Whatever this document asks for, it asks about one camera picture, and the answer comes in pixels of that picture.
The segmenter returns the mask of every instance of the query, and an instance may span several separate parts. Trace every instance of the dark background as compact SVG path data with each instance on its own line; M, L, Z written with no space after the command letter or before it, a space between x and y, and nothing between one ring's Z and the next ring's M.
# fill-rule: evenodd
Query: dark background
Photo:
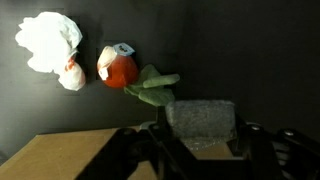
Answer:
M105 45L127 42L140 68L177 72L178 99L227 99L246 121L320 141L318 0L0 0L0 160L39 133L137 125L156 108L96 78ZM14 37L24 17L69 16L84 38L78 92L34 72Z

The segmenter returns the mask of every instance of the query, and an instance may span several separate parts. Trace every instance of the brown cardboard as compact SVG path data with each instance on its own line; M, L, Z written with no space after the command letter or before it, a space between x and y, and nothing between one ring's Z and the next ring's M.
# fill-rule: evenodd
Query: brown cardboard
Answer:
M82 171L116 129L37 135L0 167L5 180L70 180ZM226 158L225 144L194 152L197 158ZM156 179L149 162L139 164L129 178Z

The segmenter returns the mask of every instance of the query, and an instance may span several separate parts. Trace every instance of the white plastic bag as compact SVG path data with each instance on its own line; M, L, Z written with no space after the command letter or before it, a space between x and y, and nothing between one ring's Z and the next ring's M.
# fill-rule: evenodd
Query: white plastic bag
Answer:
M16 35L16 41L33 53L28 61L30 68L43 73L54 71L66 89L77 91L83 87L85 77L77 63L65 71L82 39L75 22L59 13L43 12L36 18L24 18L19 27L22 30Z

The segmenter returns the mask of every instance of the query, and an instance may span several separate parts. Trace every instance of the white label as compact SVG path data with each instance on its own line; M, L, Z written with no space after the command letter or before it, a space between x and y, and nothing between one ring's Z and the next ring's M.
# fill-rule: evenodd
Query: white label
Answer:
M108 68L101 68L99 70L99 75L100 75L102 80L104 80L104 81L107 80L107 77L109 76Z
M115 52L121 56L130 56L134 53L134 49L126 43L120 43L113 46Z

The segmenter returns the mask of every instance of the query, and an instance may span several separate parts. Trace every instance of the cardboard box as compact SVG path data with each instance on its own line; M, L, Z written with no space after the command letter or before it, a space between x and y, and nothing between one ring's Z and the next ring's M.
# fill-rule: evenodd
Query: cardboard box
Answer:
M0 179L70 180L75 179L117 129L37 135L0 167ZM197 158L228 158L225 144L193 152ZM139 164L129 178L156 179L149 162Z

